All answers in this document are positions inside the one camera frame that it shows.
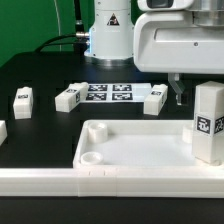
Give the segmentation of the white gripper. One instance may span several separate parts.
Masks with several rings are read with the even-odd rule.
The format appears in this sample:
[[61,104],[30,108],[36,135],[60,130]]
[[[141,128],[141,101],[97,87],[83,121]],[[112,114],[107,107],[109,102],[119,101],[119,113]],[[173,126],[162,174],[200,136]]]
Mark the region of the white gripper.
[[186,11],[148,12],[135,24],[133,52],[140,71],[169,73],[181,105],[180,73],[224,74],[224,29],[196,26]]

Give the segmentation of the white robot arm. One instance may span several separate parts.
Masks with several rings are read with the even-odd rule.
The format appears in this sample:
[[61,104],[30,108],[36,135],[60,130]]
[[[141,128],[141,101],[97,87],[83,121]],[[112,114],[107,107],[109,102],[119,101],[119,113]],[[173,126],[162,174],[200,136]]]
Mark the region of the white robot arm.
[[133,61],[142,72],[166,73],[177,94],[179,77],[224,74],[224,0],[94,0],[85,57],[105,66]]

